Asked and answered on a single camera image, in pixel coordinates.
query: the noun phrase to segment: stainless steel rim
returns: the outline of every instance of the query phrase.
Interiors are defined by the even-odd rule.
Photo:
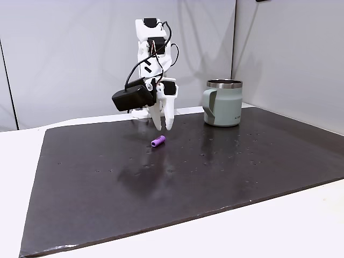
[[[242,88],[242,82],[241,81],[230,80],[230,79],[209,80],[206,83],[206,85],[209,88],[217,88],[217,89],[237,89],[237,88]]]

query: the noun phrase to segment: metal screw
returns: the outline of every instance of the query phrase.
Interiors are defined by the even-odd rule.
[[[146,88],[147,88],[147,90],[152,91],[153,90],[153,85],[151,83],[147,83],[146,84]]]

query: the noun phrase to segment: wire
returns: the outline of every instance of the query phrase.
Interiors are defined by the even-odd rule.
[[[162,70],[160,79],[159,79],[159,80],[157,81],[157,83],[156,83],[156,84],[158,84],[158,83],[161,81],[161,79],[163,78],[163,68],[162,68],[162,65],[161,65],[160,62],[159,62],[159,59],[157,58],[157,55],[155,55],[155,58],[156,58],[156,61],[157,61],[157,63],[159,64],[159,66],[161,67],[161,70]]]
[[[174,61],[174,63],[173,64],[171,64],[171,67],[172,66],[174,66],[174,64],[177,62],[177,60],[178,60],[178,57],[179,57],[179,47],[177,46],[177,44],[175,44],[175,43],[172,43],[171,44],[171,46],[176,46],[176,48],[177,48],[177,57],[176,57],[176,60]]]
[[[154,48],[154,51],[156,50],[156,47],[155,47],[155,41],[153,40],[152,41],[152,47],[151,47],[151,49],[152,49],[152,52],[153,52],[153,48]],[[159,62],[159,58],[157,57],[157,55],[155,55],[155,58],[156,58],[156,61],[157,61],[157,63],[159,64],[159,66],[161,67],[161,76],[160,76],[160,78],[159,78],[159,80],[157,81],[157,83],[156,84],[158,84],[160,81],[161,81],[161,79],[163,78],[163,67],[162,67],[162,65],[160,64],[160,62]]]
[[[152,58],[154,55],[156,55],[160,50],[162,50],[164,47],[167,46],[168,42],[170,42],[171,37],[172,37],[172,30],[171,30],[171,27],[168,25],[167,21],[164,21],[163,23],[161,23],[162,27],[164,26],[164,24],[166,24],[168,30],[170,31],[170,36],[168,37],[167,41],[166,41],[158,50],[156,50],[156,51],[155,51],[154,53],[152,53],[149,57],[147,57],[147,58],[141,60],[140,62],[138,62],[138,63],[134,66],[134,68],[131,70],[131,72],[130,72],[129,75],[128,75],[127,81],[125,82],[124,91],[127,91],[128,82],[129,82],[129,80],[130,80],[130,77],[133,75],[134,71],[136,70],[136,68],[137,68],[140,64],[142,64],[143,62],[147,61],[149,58]]]
[[[13,101],[13,96],[12,96],[12,91],[11,91],[11,87],[10,87],[9,76],[8,76],[8,73],[7,73],[7,67],[6,67],[6,62],[5,62],[4,51],[2,49],[1,39],[0,39],[0,53],[2,54],[2,59],[4,61],[4,68],[5,68],[5,74],[6,74],[6,79],[7,79],[7,85],[9,87],[9,93],[10,93],[10,98],[11,98],[11,103],[12,103],[13,115],[15,117],[15,122],[16,122],[17,130],[19,130],[19,124],[18,124],[16,109],[15,109],[15,103]]]

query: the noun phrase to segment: purple cylinder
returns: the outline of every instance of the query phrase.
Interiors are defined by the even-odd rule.
[[[165,140],[166,140],[165,136],[161,135],[155,140],[153,140],[150,144],[152,145],[152,147],[157,147],[160,144],[162,144]]]

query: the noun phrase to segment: mug handle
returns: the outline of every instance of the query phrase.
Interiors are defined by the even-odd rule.
[[[203,109],[205,113],[211,118],[215,118],[215,115],[213,113],[213,110],[210,109],[209,103],[211,97],[216,97],[216,93],[217,90],[206,90],[205,92],[203,92]]]

